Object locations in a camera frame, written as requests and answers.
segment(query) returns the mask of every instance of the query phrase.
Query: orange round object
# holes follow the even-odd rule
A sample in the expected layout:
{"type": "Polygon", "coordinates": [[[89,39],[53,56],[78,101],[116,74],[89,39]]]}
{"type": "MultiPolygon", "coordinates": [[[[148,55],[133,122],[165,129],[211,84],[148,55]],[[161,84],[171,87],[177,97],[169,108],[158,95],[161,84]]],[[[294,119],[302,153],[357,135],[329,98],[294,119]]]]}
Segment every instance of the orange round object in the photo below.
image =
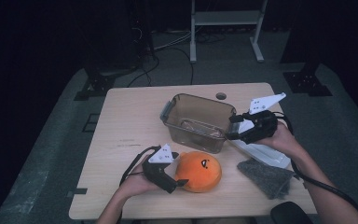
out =
{"type": "Polygon", "coordinates": [[[188,179],[184,189],[202,193],[213,189],[222,177],[219,161],[205,152],[188,152],[180,155],[175,179],[188,179]]]}

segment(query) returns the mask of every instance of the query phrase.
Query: person's right arm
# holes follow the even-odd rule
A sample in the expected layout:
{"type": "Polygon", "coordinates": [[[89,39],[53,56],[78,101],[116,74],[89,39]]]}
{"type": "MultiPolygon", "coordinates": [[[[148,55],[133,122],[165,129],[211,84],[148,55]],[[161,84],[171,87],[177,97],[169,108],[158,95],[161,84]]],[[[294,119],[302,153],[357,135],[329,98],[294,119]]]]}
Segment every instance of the person's right arm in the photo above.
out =
{"type": "MultiPolygon", "coordinates": [[[[257,144],[275,148],[292,159],[302,174],[334,187],[334,184],[284,124],[279,123],[278,129],[272,137],[262,139],[257,144]]],[[[322,223],[358,223],[358,211],[350,203],[336,194],[307,181],[305,181],[305,185],[322,223]]]]}

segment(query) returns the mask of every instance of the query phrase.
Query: plastic bin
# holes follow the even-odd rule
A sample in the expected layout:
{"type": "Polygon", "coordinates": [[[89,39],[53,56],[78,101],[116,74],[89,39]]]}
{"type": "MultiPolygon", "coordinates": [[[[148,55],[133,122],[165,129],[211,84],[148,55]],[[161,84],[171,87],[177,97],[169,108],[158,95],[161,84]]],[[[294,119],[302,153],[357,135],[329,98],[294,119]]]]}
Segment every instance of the plastic bin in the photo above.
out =
{"type": "Polygon", "coordinates": [[[165,105],[160,119],[168,127],[174,142],[218,153],[226,141],[229,117],[235,113],[232,105],[180,93],[165,105]]]}

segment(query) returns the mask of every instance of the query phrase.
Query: white metal stand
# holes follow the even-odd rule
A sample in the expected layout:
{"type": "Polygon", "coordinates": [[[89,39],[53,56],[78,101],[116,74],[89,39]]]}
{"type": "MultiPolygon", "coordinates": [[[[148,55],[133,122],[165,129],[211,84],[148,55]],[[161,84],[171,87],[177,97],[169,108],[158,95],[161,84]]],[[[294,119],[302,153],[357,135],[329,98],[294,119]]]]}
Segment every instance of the white metal stand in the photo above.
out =
{"type": "Polygon", "coordinates": [[[197,61],[196,52],[196,26],[200,25],[243,25],[255,24],[255,35],[250,37],[255,57],[259,63],[264,62],[264,57],[258,47],[257,41],[261,31],[261,25],[266,13],[268,0],[263,1],[260,10],[249,11],[206,11],[196,12],[195,0],[191,2],[191,40],[190,40],[190,61],[197,61]]]}

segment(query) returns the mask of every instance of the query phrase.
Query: wooden tabletop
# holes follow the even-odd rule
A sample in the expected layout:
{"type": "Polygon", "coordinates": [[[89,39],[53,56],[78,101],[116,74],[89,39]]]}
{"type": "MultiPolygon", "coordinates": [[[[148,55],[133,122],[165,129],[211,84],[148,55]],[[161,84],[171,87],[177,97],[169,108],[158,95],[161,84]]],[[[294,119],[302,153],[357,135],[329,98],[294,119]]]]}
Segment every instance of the wooden tabletop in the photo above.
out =
{"type": "MultiPolygon", "coordinates": [[[[172,141],[159,114],[178,93],[216,100],[233,105],[237,113],[247,112],[251,99],[275,94],[268,83],[219,84],[112,89],[103,104],[77,188],[69,211],[72,219],[96,219],[116,191],[120,178],[136,155],[151,146],[169,143],[174,152],[196,149],[172,141]]],[[[278,104],[271,111],[281,111],[278,104]]],[[[177,188],[172,194],[164,190],[147,192],[130,198],[123,218],[176,217],[244,217],[267,216],[272,207],[285,201],[297,203],[306,213],[316,214],[315,207],[301,181],[292,178],[285,200],[269,200],[237,164],[250,159],[226,141],[220,153],[213,154],[221,163],[220,183],[206,193],[191,193],[177,188]]],[[[177,161],[165,169],[173,176],[177,161]]]]}

